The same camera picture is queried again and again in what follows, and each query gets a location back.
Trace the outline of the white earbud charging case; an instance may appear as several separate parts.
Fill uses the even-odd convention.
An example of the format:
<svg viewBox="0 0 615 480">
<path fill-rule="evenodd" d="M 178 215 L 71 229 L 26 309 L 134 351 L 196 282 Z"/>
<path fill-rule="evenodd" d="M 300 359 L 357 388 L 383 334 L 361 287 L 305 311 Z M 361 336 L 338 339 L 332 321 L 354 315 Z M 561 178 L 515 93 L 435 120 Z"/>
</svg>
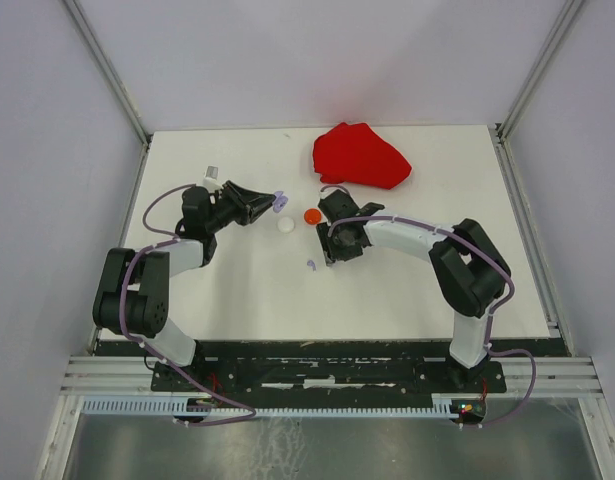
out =
<svg viewBox="0 0 615 480">
<path fill-rule="evenodd" d="M 283 234 L 289 234 L 295 229 L 295 221 L 291 217 L 281 217 L 277 221 L 277 229 Z"/>
</svg>

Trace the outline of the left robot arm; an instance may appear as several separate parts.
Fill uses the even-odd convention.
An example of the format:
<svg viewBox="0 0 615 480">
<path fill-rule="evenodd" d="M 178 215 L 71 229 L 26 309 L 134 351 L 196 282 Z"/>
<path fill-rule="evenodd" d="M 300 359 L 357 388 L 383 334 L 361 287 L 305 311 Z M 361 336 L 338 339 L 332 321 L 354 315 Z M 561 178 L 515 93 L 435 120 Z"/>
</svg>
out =
<svg viewBox="0 0 615 480">
<path fill-rule="evenodd" d="M 143 226 L 169 238 L 140 250 L 108 251 L 93 304 L 93 321 L 137 343 L 161 362 L 175 365 L 174 379 L 196 390 L 208 378 L 199 342 L 169 314 L 170 279 L 207 266 L 217 248 L 216 234 L 235 223 L 247 226 L 273 207 L 277 196 L 245 189 L 231 181 L 217 189 L 187 184 L 161 194 L 179 193 L 182 218 L 172 232 Z"/>
</svg>

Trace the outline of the purple earbud charging case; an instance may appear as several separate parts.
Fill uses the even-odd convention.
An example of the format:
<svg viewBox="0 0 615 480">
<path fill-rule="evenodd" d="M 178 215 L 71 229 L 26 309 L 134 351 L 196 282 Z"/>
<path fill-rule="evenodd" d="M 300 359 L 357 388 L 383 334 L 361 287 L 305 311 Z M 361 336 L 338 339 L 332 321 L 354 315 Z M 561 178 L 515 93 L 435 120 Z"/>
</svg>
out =
<svg viewBox="0 0 615 480">
<path fill-rule="evenodd" d="M 288 197 L 283 191 L 276 191 L 274 193 L 275 199 L 272 204 L 272 209 L 275 213 L 280 213 L 288 203 Z"/>
</svg>

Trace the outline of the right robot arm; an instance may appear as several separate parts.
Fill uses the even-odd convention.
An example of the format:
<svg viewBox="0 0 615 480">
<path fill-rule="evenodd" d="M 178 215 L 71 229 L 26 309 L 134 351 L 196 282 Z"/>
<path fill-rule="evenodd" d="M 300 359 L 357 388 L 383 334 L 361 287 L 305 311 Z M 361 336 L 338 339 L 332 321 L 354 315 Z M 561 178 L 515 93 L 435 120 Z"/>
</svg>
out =
<svg viewBox="0 0 615 480">
<path fill-rule="evenodd" d="M 359 258 L 370 247 L 429 262 L 454 312 L 447 382 L 459 391 L 478 384 L 495 312 L 515 294 L 511 269 L 483 227 L 472 219 L 433 224 L 391 214 L 374 202 L 360 207 L 346 188 L 334 185 L 321 188 L 318 208 L 326 220 L 316 230 L 329 266 Z"/>
</svg>

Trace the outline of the orange earbud charging case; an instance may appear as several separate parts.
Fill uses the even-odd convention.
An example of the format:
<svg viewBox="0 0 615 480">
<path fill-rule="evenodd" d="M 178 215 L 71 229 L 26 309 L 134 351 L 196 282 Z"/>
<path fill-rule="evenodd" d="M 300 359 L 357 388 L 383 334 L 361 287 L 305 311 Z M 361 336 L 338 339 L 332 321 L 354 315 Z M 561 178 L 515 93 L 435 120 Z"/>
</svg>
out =
<svg viewBox="0 0 615 480">
<path fill-rule="evenodd" d="M 310 208 L 304 212 L 303 219 L 309 225 L 317 225 L 322 221 L 322 213 L 317 208 Z"/>
</svg>

